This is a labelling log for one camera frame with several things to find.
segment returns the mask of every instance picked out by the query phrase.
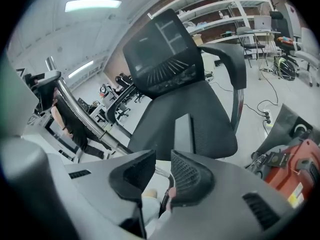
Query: shelving unit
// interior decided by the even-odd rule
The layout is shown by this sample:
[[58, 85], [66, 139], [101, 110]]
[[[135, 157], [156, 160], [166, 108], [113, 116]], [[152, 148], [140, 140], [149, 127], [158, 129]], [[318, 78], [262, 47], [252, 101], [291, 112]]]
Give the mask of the shelving unit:
[[[158, 10], [156, 13], [154, 13], [152, 17], [157, 16], [158, 14], [162, 13], [167, 9], [173, 9], [178, 14], [180, 10], [187, 9], [187, 7], [191, 5], [195, 5], [202, 1], [205, 1], [205, 0], [174, 0], [173, 2], [167, 4], [166, 6]], [[206, 24], [202, 24], [191, 30], [190, 28], [188, 28], [189, 29], [188, 32], [190, 33], [190, 35], [201, 34], [202, 31], [215, 28], [217, 26], [221, 26], [224, 24], [230, 24], [230, 23], [235, 23], [235, 25], [238, 26], [239, 22], [244, 22], [245, 26], [250, 27], [249, 21], [254, 20], [254, 15], [247, 15], [245, 13], [244, 8], [259, 7], [264, 3], [269, 3], [271, 6], [270, 0], [221, 0], [221, 1], [212, 2], [203, 6], [196, 7], [190, 11], [187, 11], [183, 14], [178, 15], [178, 17], [182, 22], [188, 22], [214, 12], [218, 12], [222, 10], [229, 11], [229, 14], [230, 14], [229, 18], [218, 19], [212, 22], [208, 22]], [[239, 10], [241, 14], [240, 16], [234, 15], [233, 9], [235, 8]], [[238, 38], [238, 37], [229, 36], [225, 38], [219, 38], [217, 40], [210, 41], [209, 43], [224, 42], [224, 41], [235, 39], [235, 38]]]

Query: table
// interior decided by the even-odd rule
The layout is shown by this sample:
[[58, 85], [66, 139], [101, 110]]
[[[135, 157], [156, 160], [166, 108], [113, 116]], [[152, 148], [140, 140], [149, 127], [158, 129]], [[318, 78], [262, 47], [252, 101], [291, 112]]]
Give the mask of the table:
[[[255, 30], [249, 30], [249, 31], [245, 31], [243, 33], [243, 35], [255, 35], [255, 34], [266, 34], [266, 44], [268, 45], [269, 47], [269, 44], [271, 43], [273, 45], [273, 48], [275, 51], [277, 51], [277, 47], [276, 47], [276, 44], [273, 42], [273, 34], [281, 34], [281, 32], [278, 32], [278, 31], [272, 31], [272, 30], [266, 30], [266, 29], [255, 29]], [[268, 51], [266, 52], [266, 55], [265, 55], [265, 52], [266, 52], [266, 48], [264, 48], [263, 50], [263, 54], [262, 54], [262, 58], [265, 56], [266, 60], [267, 60], [267, 56], [268, 56]], [[262, 70], [262, 64], [263, 64], [263, 60], [262, 61], [259, 61], [259, 64], [258, 64], [258, 69], [259, 69], [259, 80], [261, 80], [261, 70]]]

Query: silver laptop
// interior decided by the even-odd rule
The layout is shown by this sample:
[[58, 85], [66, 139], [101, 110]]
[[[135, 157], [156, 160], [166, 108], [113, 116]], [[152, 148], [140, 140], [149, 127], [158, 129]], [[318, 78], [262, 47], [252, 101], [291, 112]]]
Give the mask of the silver laptop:
[[253, 20], [255, 30], [271, 30], [270, 16], [254, 16]]

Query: ceiling light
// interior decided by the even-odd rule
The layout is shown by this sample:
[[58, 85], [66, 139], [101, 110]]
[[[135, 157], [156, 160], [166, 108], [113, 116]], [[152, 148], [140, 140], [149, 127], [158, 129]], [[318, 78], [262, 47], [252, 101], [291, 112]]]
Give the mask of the ceiling light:
[[118, 8], [121, 1], [117, 0], [74, 0], [65, 4], [64, 11], [72, 12], [87, 8]]
[[83, 66], [81, 66], [78, 69], [76, 69], [75, 71], [73, 71], [70, 75], [68, 75], [68, 78], [72, 78], [75, 74], [79, 73], [81, 70], [92, 65], [93, 63], [94, 63], [94, 61], [92, 60], [92, 61], [88, 62], [87, 64], [84, 64]]

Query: white ceiling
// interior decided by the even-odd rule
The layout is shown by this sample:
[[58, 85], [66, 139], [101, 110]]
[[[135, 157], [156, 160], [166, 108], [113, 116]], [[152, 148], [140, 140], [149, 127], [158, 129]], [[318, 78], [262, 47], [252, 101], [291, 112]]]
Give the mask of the white ceiling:
[[71, 72], [94, 60], [93, 65], [72, 77], [69, 84], [97, 67], [103, 70], [129, 27], [159, 0], [120, 0], [119, 8], [65, 12], [68, 1], [72, 0], [37, 0], [30, 6], [7, 46], [14, 68], [40, 74], [48, 70], [45, 59], [52, 56], [67, 80]]

